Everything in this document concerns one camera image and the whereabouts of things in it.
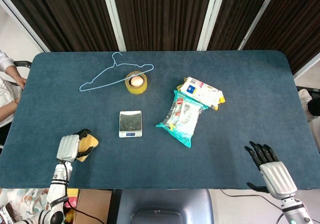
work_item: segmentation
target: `wire hanger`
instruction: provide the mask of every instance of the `wire hanger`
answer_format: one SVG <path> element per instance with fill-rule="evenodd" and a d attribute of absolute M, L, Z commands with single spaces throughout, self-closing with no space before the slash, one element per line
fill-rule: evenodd
<path fill-rule="evenodd" d="M 115 58 L 114 58 L 114 55 L 115 55 L 115 54 L 120 54 L 121 56 L 123 56 L 123 55 L 122 55 L 120 52 L 118 52 L 118 51 L 117 51 L 117 52 L 114 52 L 114 53 L 112 54 L 112 56 L 111 56 L 112 59 L 113 59 L 113 66 L 110 66 L 110 67 L 104 69 L 104 70 L 103 70 L 102 72 L 100 72 L 95 78 L 93 78 L 92 81 L 86 82 L 86 83 L 82 84 L 82 85 L 79 87 L 79 91 L 80 91 L 80 92 L 85 92 L 85 91 L 90 91 L 90 90 L 94 90 L 94 89 L 99 89 L 99 88 L 104 88 L 104 87 L 107 87 L 107 86 L 111 86 L 111 85 L 113 85 L 113 84 L 122 82 L 122 81 L 124 81 L 124 80 L 131 79 L 131 78 L 133 78 L 133 77 L 135 77 L 135 76 L 139 76 L 139 75 L 141 75 L 141 74 L 143 74 L 143 73 L 150 72 L 150 71 L 152 71 L 152 70 L 154 69 L 154 65 L 152 65 L 152 64 L 143 64 L 143 65 L 131 64 L 131 63 L 121 63 L 121 64 L 117 64 L 117 62 L 116 62 L 116 60 L 115 60 Z M 121 80 L 117 80 L 117 81 L 115 81 L 115 82 L 112 82 L 112 83 L 109 83 L 109 84 L 106 84 L 106 85 L 101 85 L 101 86 L 97 86 L 97 87 L 93 87 L 93 88 L 88 88 L 88 89 L 82 89 L 82 87 L 84 87 L 85 85 L 87 85 L 87 84 L 92 84 L 92 83 L 95 81 L 95 79 L 97 79 L 97 78 L 98 78 L 102 73 L 104 73 L 105 71 L 107 71 L 107 70 L 109 70 L 109 69 L 111 69 L 111 68 L 114 68 L 114 67 L 122 66 L 122 65 L 136 66 L 136 67 L 139 67 L 139 68 L 143 68 L 144 66 L 151 66 L 151 68 L 150 68 L 149 70 L 146 70 L 146 71 L 142 72 L 142 73 L 135 74 L 135 75 L 132 75 L 132 76 L 130 76 L 130 77 L 127 77 L 127 78 L 124 78 L 124 79 L 121 79 Z"/>

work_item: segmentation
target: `table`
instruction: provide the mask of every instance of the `table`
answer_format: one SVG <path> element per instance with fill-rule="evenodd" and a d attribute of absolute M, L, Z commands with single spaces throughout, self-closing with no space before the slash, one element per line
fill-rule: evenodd
<path fill-rule="evenodd" d="M 269 144 L 299 189 L 320 187 L 320 158 L 286 57 L 278 51 L 123 52 L 117 63 L 153 64 L 148 88 L 130 94 L 123 82 L 80 92 L 112 66 L 112 52 L 37 55 L 0 157 L 0 187 L 51 183 L 62 136 L 90 129 L 99 146 L 72 163 L 70 187 L 91 189 L 247 189 L 263 185 L 244 146 Z M 101 75 L 103 85 L 135 68 Z M 187 148 L 163 128 L 174 89 L 191 76 L 223 91 L 226 103 L 205 110 Z M 119 112 L 141 110 L 143 136 L 119 138 Z"/>

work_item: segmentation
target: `yellow sponge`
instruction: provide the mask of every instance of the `yellow sponge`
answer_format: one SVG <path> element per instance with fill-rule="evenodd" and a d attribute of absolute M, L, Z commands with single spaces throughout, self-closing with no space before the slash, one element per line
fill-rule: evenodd
<path fill-rule="evenodd" d="M 78 148 L 78 153 L 83 153 L 83 152 L 86 152 L 90 149 L 90 151 L 88 152 L 87 155 L 85 156 L 81 156 L 81 157 L 78 157 L 77 159 L 80 161 L 80 162 L 84 162 L 87 158 L 87 156 L 89 156 L 89 154 L 91 153 L 91 151 L 96 147 L 98 146 L 99 144 L 99 141 L 92 135 L 88 134 L 86 137 L 82 138 L 80 141 L 79 141 L 79 148 Z"/>

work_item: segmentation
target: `black cable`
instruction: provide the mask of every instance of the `black cable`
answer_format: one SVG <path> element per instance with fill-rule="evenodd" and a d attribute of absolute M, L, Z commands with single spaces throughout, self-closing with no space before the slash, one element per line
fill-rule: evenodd
<path fill-rule="evenodd" d="M 280 207 L 278 207 L 277 205 L 273 204 L 271 201 L 269 201 L 268 199 L 266 199 L 266 198 L 265 198 L 264 196 L 262 196 L 262 195 L 255 195 L 255 194 L 252 194 L 252 195 L 229 195 L 229 194 L 225 193 L 222 189 L 220 189 L 220 191 L 221 191 L 223 194 L 225 194 L 226 196 L 231 197 L 231 198 L 238 198 L 238 197 L 261 197 L 261 198 L 265 199 L 268 203 L 270 203 L 272 206 L 274 206 L 274 207 L 276 207 L 276 208 L 278 208 L 279 210 L 282 211 L 282 209 L 281 209 Z M 278 220 L 276 221 L 276 224 L 279 223 L 280 219 L 281 219 L 283 216 L 284 216 L 284 214 L 282 213 L 282 214 L 279 216 Z M 317 221 L 317 220 L 314 220 L 314 219 L 312 219 L 312 221 L 320 224 L 320 221 Z"/>
<path fill-rule="evenodd" d="M 265 198 L 265 197 L 262 196 L 262 195 L 255 195 L 255 194 L 252 194 L 252 195 L 228 195 L 228 194 L 225 193 L 222 189 L 220 189 L 220 191 L 222 191 L 223 194 L 225 194 L 226 196 L 231 197 L 231 198 L 239 198 L 239 197 L 261 197 L 261 198 L 265 199 L 268 203 L 270 203 L 272 206 L 274 206 L 275 208 L 278 208 L 279 210 L 281 210 L 280 207 L 278 207 L 277 205 L 273 204 L 271 201 L 269 201 L 267 198 Z"/>
<path fill-rule="evenodd" d="M 278 220 L 276 220 L 276 223 L 275 224 L 278 224 L 280 222 L 280 219 L 284 216 L 283 213 L 281 213 L 281 215 L 278 217 Z"/>
<path fill-rule="evenodd" d="M 66 182 L 65 182 L 65 195 L 67 196 L 67 189 L 68 189 L 68 169 L 67 169 L 67 166 L 66 166 L 66 163 L 65 162 L 62 162 L 62 164 L 64 165 L 64 169 L 65 169 L 65 175 L 66 175 Z M 99 218 L 95 217 L 95 216 L 92 216 L 92 215 L 89 215 L 81 210 L 78 210 L 78 209 L 75 209 L 71 203 L 69 202 L 69 199 L 67 200 L 67 203 L 69 204 L 69 206 L 71 207 L 71 209 L 75 210 L 76 212 L 78 213 L 81 213 L 83 215 L 86 215 L 87 217 L 90 217 L 90 218 L 93 218 L 93 219 L 96 219 L 97 221 L 101 222 L 102 224 L 105 224 L 102 220 L 100 220 Z"/>

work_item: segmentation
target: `chair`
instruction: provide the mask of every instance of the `chair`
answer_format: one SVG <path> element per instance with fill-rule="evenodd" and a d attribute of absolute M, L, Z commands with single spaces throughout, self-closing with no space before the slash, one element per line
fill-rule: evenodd
<path fill-rule="evenodd" d="M 208 189 L 124 189 L 111 195 L 108 224 L 214 224 Z"/>
<path fill-rule="evenodd" d="M 312 98 L 320 98 L 320 90 L 318 88 L 297 86 L 296 89 L 298 91 L 300 91 L 301 89 L 306 89 Z"/>
<path fill-rule="evenodd" d="M 31 64 L 32 64 L 30 61 L 26 61 L 26 60 L 18 60 L 18 61 L 14 61 L 13 63 L 17 68 L 18 67 L 25 67 L 25 68 L 29 68 L 29 69 L 30 69 Z M 14 86 L 18 86 L 18 84 L 15 83 L 15 82 L 12 82 L 12 81 L 9 81 L 9 82 Z M 8 125 L 0 127 L 0 133 L 1 133 L 0 143 L 4 143 L 5 140 L 7 139 L 7 135 L 8 135 L 9 129 L 10 129 L 10 126 L 8 126 Z M 4 146 L 2 144 L 0 144 L 0 153 L 1 153 L 3 148 L 4 148 Z"/>

